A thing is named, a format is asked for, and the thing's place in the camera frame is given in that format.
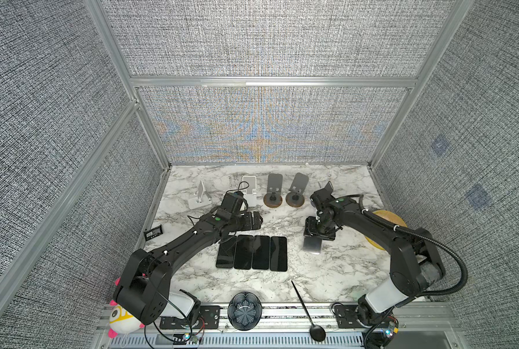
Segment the purple round phone stand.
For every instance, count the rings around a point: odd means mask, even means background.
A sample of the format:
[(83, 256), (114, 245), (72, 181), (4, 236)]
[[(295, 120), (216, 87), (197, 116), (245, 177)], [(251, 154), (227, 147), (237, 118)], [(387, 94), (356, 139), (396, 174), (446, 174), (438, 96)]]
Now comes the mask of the purple round phone stand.
[(334, 187), (332, 182), (329, 181), (323, 188), (320, 188), (313, 192), (310, 196), (310, 202), (317, 210), (323, 209), (326, 206), (326, 202), (333, 200)]

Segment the black phone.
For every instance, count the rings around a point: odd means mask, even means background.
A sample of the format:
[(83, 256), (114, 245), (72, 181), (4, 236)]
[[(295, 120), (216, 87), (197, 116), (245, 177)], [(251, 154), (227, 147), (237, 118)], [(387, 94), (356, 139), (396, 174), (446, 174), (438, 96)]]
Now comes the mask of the black phone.
[(239, 235), (236, 240), (236, 249), (233, 267), (237, 270), (249, 270), (252, 268), (254, 237), (251, 235)]
[(270, 270), (276, 272), (288, 271), (288, 247), (287, 238), (272, 236), (270, 247)]
[(271, 258), (271, 239), (269, 236), (255, 236), (253, 241), (252, 269), (268, 270)]
[(235, 251), (236, 251), (236, 236), (229, 236), (220, 242), (217, 253), (216, 267), (221, 269), (233, 268)]
[(303, 251), (319, 255), (322, 251), (323, 240), (315, 236), (305, 236), (303, 240)]

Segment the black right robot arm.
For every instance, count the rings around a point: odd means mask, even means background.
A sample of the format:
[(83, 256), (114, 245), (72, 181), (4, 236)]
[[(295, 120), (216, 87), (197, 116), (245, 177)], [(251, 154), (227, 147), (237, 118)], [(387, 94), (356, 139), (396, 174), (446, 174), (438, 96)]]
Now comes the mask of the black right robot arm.
[[(452, 295), (469, 280), (466, 263), (452, 248), (439, 242), (423, 229), (394, 224), (368, 210), (363, 195), (334, 197), (321, 189), (310, 197), (316, 215), (305, 221), (305, 235), (333, 241), (344, 227), (352, 228), (371, 239), (390, 256), (387, 279), (358, 299), (357, 319), (364, 326), (376, 326), (391, 315), (394, 308), (419, 297)], [(454, 286), (433, 290), (445, 274), (441, 253), (448, 254), (458, 265), (460, 277)]]

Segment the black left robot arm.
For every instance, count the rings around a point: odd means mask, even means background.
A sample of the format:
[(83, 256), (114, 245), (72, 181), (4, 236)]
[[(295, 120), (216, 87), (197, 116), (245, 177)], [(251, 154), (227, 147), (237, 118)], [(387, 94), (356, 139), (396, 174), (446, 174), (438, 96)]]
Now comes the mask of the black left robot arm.
[(113, 300), (137, 320), (149, 325), (169, 303), (171, 279), (201, 250), (217, 244), (230, 233), (256, 231), (263, 218), (258, 211), (232, 216), (207, 213), (187, 232), (150, 252), (134, 251), (114, 291)]

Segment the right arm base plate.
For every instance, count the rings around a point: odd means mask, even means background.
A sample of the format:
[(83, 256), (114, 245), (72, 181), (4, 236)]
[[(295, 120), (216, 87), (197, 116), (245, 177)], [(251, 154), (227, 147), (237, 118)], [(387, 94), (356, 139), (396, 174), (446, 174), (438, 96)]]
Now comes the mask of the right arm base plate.
[(357, 311), (356, 304), (342, 304), (335, 302), (331, 305), (330, 310), (333, 313), (338, 327), (340, 329), (369, 329), (376, 324), (377, 320), (382, 322), (378, 324), (377, 328), (388, 327), (389, 325), (397, 325), (398, 320), (393, 314), (388, 314), (386, 318), (381, 314), (373, 314), (368, 312), (364, 314), (362, 311)]

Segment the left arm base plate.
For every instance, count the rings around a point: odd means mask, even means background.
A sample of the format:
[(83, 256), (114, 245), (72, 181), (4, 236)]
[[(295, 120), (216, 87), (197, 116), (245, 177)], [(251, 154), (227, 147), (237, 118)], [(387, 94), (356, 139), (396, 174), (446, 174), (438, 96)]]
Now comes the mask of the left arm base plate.
[[(202, 326), (206, 330), (217, 330), (220, 321), (221, 307), (219, 305), (205, 305), (201, 306), (200, 313), (196, 322), (193, 325), (194, 330), (201, 329)], [(161, 330), (188, 330), (188, 323), (183, 318), (177, 317), (160, 317), (159, 328)]]

